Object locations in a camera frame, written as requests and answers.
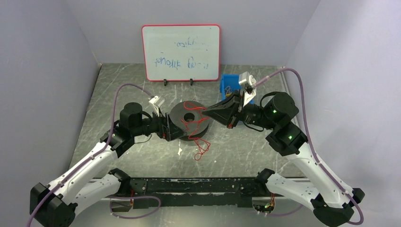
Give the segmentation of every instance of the gray table surface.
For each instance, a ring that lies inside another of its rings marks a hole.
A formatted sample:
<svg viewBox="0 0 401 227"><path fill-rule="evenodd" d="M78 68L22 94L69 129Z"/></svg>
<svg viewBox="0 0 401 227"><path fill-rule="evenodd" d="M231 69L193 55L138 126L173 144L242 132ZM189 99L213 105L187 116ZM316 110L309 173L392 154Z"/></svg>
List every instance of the gray table surface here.
<svg viewBox="0 0 401 227"><path fill-rule="evenodd" d="M257 80L275 71L272 66L221 65L222 74L240 74L250 72ZM179 102L193 100L213 105L221 100L219 81L149 82L145 76L143 64L103 64L95 89L90 100L87 114L82 126L71 166L82 159L99 141L99 138L110 129L111 108L114 93L123 83L135 83L150 91L153 95L163 96L163 112L170 110ZM258 87L257 103L266 93L285 91L285 82L281 76L273 77ZM137 102L144 111L151 113L145 93L134 87L124 87L118 96L116 120L119 112L128 102ZM238 125L227 129L213 121L207 134L203 137L211 143L209 151L199 161L194 160L197 146L193 141L174 140L167 142L153 136L149 142L132 146L108 169L119 168L131 177L232 177L256 176L264 168L275 170L285 177L300 177L303 173L285 158L277 154L265 139L270 131L256 132ZM141 136L137 142L147 138Z"/></svg>

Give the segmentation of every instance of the tape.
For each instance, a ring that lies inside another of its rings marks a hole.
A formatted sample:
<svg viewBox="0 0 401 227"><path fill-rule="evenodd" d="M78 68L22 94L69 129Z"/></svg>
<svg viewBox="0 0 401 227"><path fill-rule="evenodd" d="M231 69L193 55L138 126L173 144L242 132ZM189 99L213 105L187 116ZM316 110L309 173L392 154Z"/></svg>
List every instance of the tape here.
<svg viewBox="0 0 401 227"><path fill-rule="evenodd" d="M186 136L180 137L185 141L191 141L188 137L193 133L191 138L202 138L209 128L210 118L200 121L206 116L201 115L202 109L187 110L187 108L204 107L204 105L195 101L184 101L175 105L170 111L170 118L173 124L186 132Z"/></svg>

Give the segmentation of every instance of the blue container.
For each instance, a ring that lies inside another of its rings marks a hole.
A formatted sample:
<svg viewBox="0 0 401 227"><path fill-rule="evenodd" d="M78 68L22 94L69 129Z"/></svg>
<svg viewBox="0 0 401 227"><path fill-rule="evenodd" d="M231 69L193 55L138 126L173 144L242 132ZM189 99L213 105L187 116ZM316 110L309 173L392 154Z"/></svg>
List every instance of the blue container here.
<svg viewBox="0 0 401 227"><path fill-rule="evenodd" d="M228 97L234 90L241 89L241 86L238 83L239 75L237 74L223 74L221 75L220 81L220 93L222 96L222 100Z"/></svg>

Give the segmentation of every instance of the gray wall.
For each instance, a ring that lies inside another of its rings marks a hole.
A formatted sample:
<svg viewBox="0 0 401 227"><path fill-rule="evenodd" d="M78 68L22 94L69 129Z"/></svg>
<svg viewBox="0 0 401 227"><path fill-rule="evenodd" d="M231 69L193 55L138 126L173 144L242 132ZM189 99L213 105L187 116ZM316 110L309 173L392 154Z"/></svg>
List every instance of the gray wall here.
<svg viewBox="0 0 401 227"><path fill-rule="evenodd" d="M145 24L217 23L221 63L284 65L320 0L67 0L100 62L143 63Z"/></svg>
<svg viewBox="0 0 401 227"><path fill-rule="evenodd" d="M98 64L64 0L0 3L0 226L68 169Z"/></svg>
<svg viewBox="0 0 401 227"><path fill-rule="evenodd" d="M400 1L322 0L287 64L303 78L317 152L366 193L366 227L401 224L400 11Z"/></svg>

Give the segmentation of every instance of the cable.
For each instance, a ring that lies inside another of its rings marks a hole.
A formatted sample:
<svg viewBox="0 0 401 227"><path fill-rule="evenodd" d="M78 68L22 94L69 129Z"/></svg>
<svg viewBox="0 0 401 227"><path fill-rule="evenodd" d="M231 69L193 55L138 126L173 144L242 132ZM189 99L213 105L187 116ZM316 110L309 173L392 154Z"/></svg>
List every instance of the cable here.
<svg viewBox="0 0 401 227"><path fill-rule="evenodd" d="M160 199L156 196L151 196L151 195L144 195L144 196L137 196L137 197L115 197L115 196L108 196L108 198L110 199L118 199L118 200L126 200L126 199L131 199L131 200L141 200L141 199L155 199L159 202L158 206L151 212L141 215L141 216L137 216L137 217L124 217L124 216L120 216L117 215L113 212L112 209L112 203L110 201L110 214L113 215L116 218L122 218L122 219L139 219L139 218L144 218L147 217L149 215L152 215L153 213L155 213L156 211L158 211L160 209L160 206L162 205L162 202L160 201Z"/></svg>
<svg viewBox="0 0 401 227"><path fill-rule="evenodd" d="M147 90L143 89L142 87L136 85L136 84L132 84L132 83L126 83L126 84L121 84L115 94L114 94L114 99L113 99L113 107L112 107L112 118L111 118L111 126L110 126L110 133L109 133L109 137L107 138L106 144L105 146L100 149L98 152L93 154L93 157L98 156L99 154L101 154L103 151L106 150L107 146L109 146L110 140L112 138L113 135L113 127L114 127L114 116L115 116L115 106L117 104L117 95L118 92L121 90L121 88L125 87L125 86L134 86L140 90L142 90L142 92L145 92L146 94L148 94L151 98L153 98L154 96L148 92ZM58 190L62 185L64 185L64 183L66 183L76 172L78 172L78 170L80 170L84 165L86 165L90 160L92 160L92 158L87 158L84 161L81 162L81 164L79 164L76 168L74 168L61 182L59 182L52 190L49 191L49 193L47 193L43 199L38 203L38 205L35 207L35 209L32 211L32 214L29 216L29 220L28 223L26 224L26 227L30 227L32 221L34 220L35 215L37 214L38 210L40 209L40 207L44 204L44 202L56 191Z"/></svg>
<svg viewBox="0 0 401 227"><path fill-rule="evenodd" d="M263 108L263 106L262 106L262 101L263 101L263 99L265 99L266 97L269 97L269 96L275 96L275 95L278 94L278 93L280 93L280 92L279 92L279 91L272 91L272 92L270 92L270 93L265 94L265 95L261 98L261 100L260 100L260 102L259 102L259 106L260 106L261 108Z"/></svg>
<svg viewBox="0 0 401 227"><path fill-rule="evenodd" d="M148 142L150 140L150 138L152 138L152 134L149 134L149 139L147 139L146 141L138 142L138 143L135 143L135 144L146 143L146 142Z"/></svg>
<svg viewBox="0 0 401 227"><path fill-rule="evenodd" d="M195 106L194 104L191 104L191 103L188 103L188 102L184 102L183 105L184 105L184 108L185 108L186 110L197 110L197 111L199 112L199 114L200 114L200 120L198 120L198 121L185 122L183 119L181 119L182 123L184 123L184 125L185 125L185 127L186 127L186 130L189 130L188 124L190 124L190 123L197 123L196 129L188 136L188 139L193 140L193 141L195 142L195 144L198 146L199 152L196 153L196 154L194 155L193 158L195 159L195 161L199 161L199 160L202 158L202 155L205 154L205 153L209 150L210 142L208 142L208 141L206 141L206 140L204 140L204 139L202 139L202 138L192 137L192 136L198 131L198 129L199 129L199 124L200 124L202 121L209 119L209 117L203 117L203 115L202 115L202 113L201 113L201 111L200 111L200 110L206 109L205 107ZM207 146L206 149L204 149L203 147L201 147L201 146L199 145L198 140L203 141L203 142L206 144L206 146Z"/></svg>
<svg viewBox="0 0 401 227"><path fill-rule="evenodd" d="M309 134L308 123L307 123L307 121L306 121L306 108L305 108L304 86L303 86L303 84L302 84L301 76L299 75L299 73L298 73L296 70L294 70L294 69L282 68L282 69L279 69L279 70L275 71L274 73L272 73L272 74L270 74L270 75L268 75L268 76L262 78L262 79L259 80L258 82L256 82L256 84L254 84L253 88L258 87L259 85L261 85L262 83L264 83L265 81L267 81L269 78L272 78L273 76L275 76L275 75L277 75L277 74L279 74L279 73L281 73L281 72L284 72L284 71L291 71L291 72L293 72L293 73L296 75L296 77L298 78L299 87L300 87L300 90L301 90L302 115L303 115L303 119L304 119L305 132L306 132L306 136L307 136L308 141L309 141L308 143L309 143L309 145L310 145L310 147L311 147L312 155L313 155L313 157L314 157L316 163L318 164L318 166L320 166L320 168L323 170L323 172L325 172L325 173L327 174L327 176L336 184L336 186L337 186L338 188L340 188L340 190L347 196L347 198L348 198L349 200L351 200L351 202L355 205L355 208L357 208L358 213L359 213L359 216L360 216L360 220L359 220L358 222L349 221L348 223L349 223L349 224L352 224L352 225L356 225L356 226L357 226L357 225L361 225L361 224L364 222L364 216L363 216L363 213L362 213L361 208L359 207L359 205L357 204L357 202L354 200L354 198L352 198L352 196L345 190L345 188L334 178L333 175L331 175L331 173L326 169L326 167L324 167L323 165L321 165L320 160L319 160L319 158L317 157L317 153L316 153L316 151L314 150L314 147L313 147L313 144L312 144L312 140L311 140L311 135Z"/></svg>
<svg viewBox="0 0 401 227"><path fill-rule="evenodd" d="M255 130L255 131L258 131L258 132L263 132L263 130L264 130L264 128L262 128L262 129L256 129L256 128L253 128L253 127L247 125L245 122L243 122L243 123L244 123L245 127L249 128L249 129L252 129L252 130Z"/></svg>

